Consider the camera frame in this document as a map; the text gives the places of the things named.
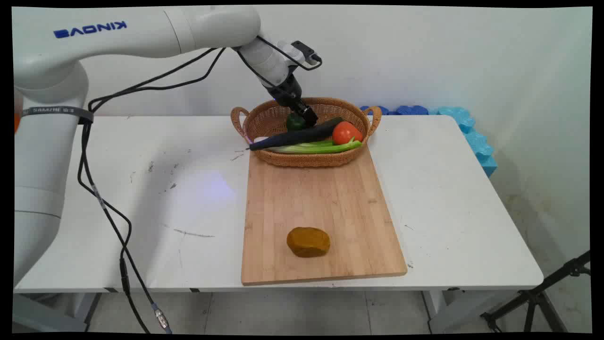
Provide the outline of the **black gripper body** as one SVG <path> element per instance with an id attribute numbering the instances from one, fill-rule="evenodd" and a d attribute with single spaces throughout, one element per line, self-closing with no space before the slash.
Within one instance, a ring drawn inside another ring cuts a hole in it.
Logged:
<path id="1" fill-rule="evenodd" d="M 278 86 L 268 86 L 267 91 L 276 100 L 278 105 L 286 106 L 291 111 L 296 104 L 304 104 L 302 101 L 302 89 L 294 74 L 289 74 L 285 81 Z"/>

